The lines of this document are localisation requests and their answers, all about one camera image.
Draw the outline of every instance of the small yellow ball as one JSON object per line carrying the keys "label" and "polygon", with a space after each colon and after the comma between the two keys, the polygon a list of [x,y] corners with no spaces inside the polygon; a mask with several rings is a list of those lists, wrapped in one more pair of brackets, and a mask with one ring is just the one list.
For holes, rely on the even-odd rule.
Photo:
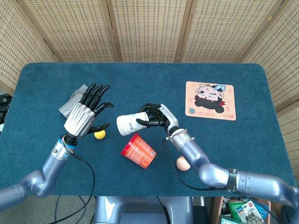
{"label": "small yellow ball", "polygon": [[105,130],[100,131],[100,132],[95,132],[94,136],[96,139],[103,139],[106,136]]}

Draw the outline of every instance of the brown egg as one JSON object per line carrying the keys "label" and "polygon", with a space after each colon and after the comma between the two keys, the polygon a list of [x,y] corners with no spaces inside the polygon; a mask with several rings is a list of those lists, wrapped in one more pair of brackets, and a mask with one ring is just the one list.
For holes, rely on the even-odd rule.
{"label": "brown egg", "polygon": [[183,156],[178,157],[177,167],[179,170],[182,171],[187,171],[188,169],[190,169],[190,165],[188,164],[188,162],[185,160]]}

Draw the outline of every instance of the red paper cup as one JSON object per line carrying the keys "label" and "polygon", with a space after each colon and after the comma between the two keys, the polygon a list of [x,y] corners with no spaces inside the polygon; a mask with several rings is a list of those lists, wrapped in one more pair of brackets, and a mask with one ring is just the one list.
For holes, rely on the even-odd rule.
{"label": "red paper cup", "polygon": [[156,152],[139,136],[134,134],[121,155],[146,169],[156,156]]}

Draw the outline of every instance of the blue felt tablecloth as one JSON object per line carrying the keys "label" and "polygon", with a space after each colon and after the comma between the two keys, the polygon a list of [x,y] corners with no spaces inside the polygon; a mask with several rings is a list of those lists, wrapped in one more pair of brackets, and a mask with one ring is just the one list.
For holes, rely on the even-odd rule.
{"label": "blue felt tablecloth", "polygon": [[[187,117],[186,81],[233,85],[236,121]],[[65,133],[65,117],[58,108],[82,84],[92,83],[111,85],[102,102],[115,105],[105,109],[94,123],[111,124],[105,139],[96,140],[88,135],[78,141],[76,149],[94,167],[95,195],[219,195],[211,191],[197,192],[180,183],[161,143],[165,137],[163,128],[139,132],[157,151],[147,169],[121,156],[121,150],[133,134],[121,136],[116,117],[135,113],[148,102],[167,105],[211,162],[226,168],[277,175],[294,184],[265,72],[257,64],[32,63],[21,72],[0,137],[0,188],[41,169],[58,137]],[[173,160],[179,157],[170,143],[169,148]],[[190,185],[205,187],[195,170],[180,174]],[[88,195],[91,185],[89,168],[70,159],[53,193]]]}

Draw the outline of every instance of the woven screen panel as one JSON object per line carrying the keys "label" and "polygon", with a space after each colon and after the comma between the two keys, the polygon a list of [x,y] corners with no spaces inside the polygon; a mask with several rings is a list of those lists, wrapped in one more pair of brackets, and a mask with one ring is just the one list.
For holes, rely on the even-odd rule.
{"label": "woven screen panel", "polygon": [[291,0],[245,60],[266,71],[278,106],[299,94],[299,0]]}
{"label": "woven screen panel", "polygon": [[275,0],[198,0],[182,62],[233,62]]}
{"label": "woven screen panel", "polygon": [[299,104],[278,117],[280,129],[296,177],[299,177]]}
{"label": "woven screen panel", "polygon": [[54,59],[11,0],[0,0],[0,8],[0,82],[13,94],[24,65]]}
{"label": "woven screen panel", "polygon": [[100,0],[25,0],[24,3],[63,61],[114,61]]}
{"label": "woven screen panel", "polygon": [[186,0],[112,0],[125,62],[174,62]]}

